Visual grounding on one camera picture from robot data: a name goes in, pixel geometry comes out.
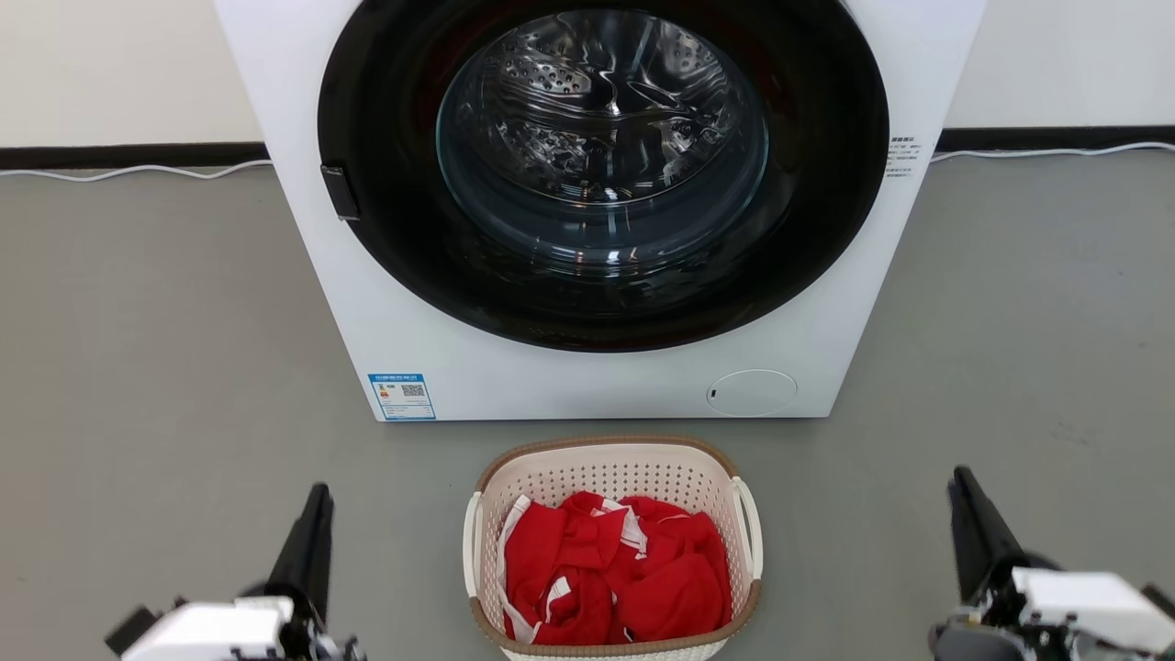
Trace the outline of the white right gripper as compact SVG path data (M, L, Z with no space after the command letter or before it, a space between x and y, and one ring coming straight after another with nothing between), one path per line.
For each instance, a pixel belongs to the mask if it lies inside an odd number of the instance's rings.
M1171 659L1171 599L1157 587L1058 572L1019 544L969 467L953 470L948 498L965 606L932 627L934 660Z

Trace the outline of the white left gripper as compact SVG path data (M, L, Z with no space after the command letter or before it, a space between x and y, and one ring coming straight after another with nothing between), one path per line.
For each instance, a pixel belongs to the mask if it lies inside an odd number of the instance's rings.
M179 598L120 623L122 660L365 660L357 638L327 630L334 498L315 484L267 580L230 602Z

